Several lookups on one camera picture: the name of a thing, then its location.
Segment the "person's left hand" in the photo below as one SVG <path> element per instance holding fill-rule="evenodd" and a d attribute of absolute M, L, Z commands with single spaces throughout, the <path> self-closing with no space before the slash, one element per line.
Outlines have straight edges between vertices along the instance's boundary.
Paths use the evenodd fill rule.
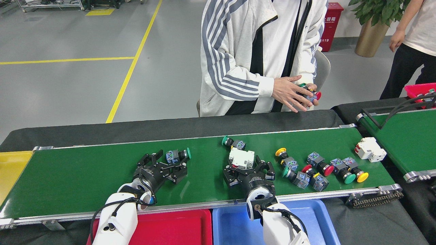
<path fill-rule="evenodd" d="M 303 88 L 305 88 L 306 90 L 308 90 L 312 95 L 310 96 L 304 96 L 305 99 L 308 99 L 312 105 L 307 107 L 307 110 L 313 110 L 314 107 L 317 107 L 319 105 L 319 101 L 321 99 L 322 93 L 320 91 L 318 91 L 317 86 L 315 84 L 305 84 L 303 86 Z"/>

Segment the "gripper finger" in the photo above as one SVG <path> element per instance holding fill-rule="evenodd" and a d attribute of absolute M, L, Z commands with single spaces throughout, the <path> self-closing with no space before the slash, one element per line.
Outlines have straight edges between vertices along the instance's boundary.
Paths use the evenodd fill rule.
<path fill-rule="evenodd" d="M 158 162 L 159 158 L 162 157 L 163 150 L 159 150 L 156 153 L 146 153 L 137 162 L 137 169 L 163 169 L 163 163 Z"/>
<path fill-rule="evenodd" d="M 187 175 L 187 161 L 188 159 L 183 159 L 178 163 L 164 164 L 161 167 L 162 176 L 178 184 Z"/>
<path fill-rule="evenodd" d="M 242 183 L 245 171 L 243 169 L 235 168 L 231 165 L 227 165 L 223 169 L 224 180 L 228 187 L 233 187 Z"/>
<path fill-rule="evenodd" d="M 266 180 L 275 180 L 276 171 L 271 162 L 266 162 L 265 160 L 261 160 L 259 156 L 255 156 L 255 172 L 264 173 L 266 175 Z"/>

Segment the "person's right hand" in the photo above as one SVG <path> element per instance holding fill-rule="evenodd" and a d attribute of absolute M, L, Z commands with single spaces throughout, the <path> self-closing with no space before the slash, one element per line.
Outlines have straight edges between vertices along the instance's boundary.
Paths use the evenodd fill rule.
<path fill-rule="evenodd" d="M 310 102 L 304 96 L 299 95 L 298 93 L 312 96 L 313 93 L 310 91 L 299 87 L 294 82 L 301 79 L 301 75 L 293 76 L 293 77 L 281 77 L 274 79 L 274 89 L 272 92 L 272 97 L 278 102 L 282 103 L 292 112 L 299 111 L 307 111 L 308 107 L 313 105 L 318 105 L 318 101 L 314 100 Z"/>
<path fill-rule="evenodd" d="M 390 50 L 392 52 L 395 52 L 395 50 L 402 44 L 404 39 L 405 39 L 405 30 L 396 30 L 390 40 L 390 44 L 389 44 Z"/>

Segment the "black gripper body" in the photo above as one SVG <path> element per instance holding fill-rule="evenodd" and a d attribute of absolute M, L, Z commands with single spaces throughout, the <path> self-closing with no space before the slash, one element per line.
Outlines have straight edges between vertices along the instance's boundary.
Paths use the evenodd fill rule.
<path fill-rule="evenodd" d="M 244 193 L 249 193 L 258 187 L 265 187 L 269 192 L 274 193 L 274 179 L 274 177 L 271 179 L 271 176 L 263 172 L 242 173 L 238 175 L 238 181 L 242 185 Z"/>
<path fill-rule="evenodd" d="M 143 189 L 148 189 L 156 194 L 168 175 L 170 175 L 169 169 L 161 169 L 154 166 L 139 166 L 134 172 L 133 183 L 135 187 L 141 185 Z"/>

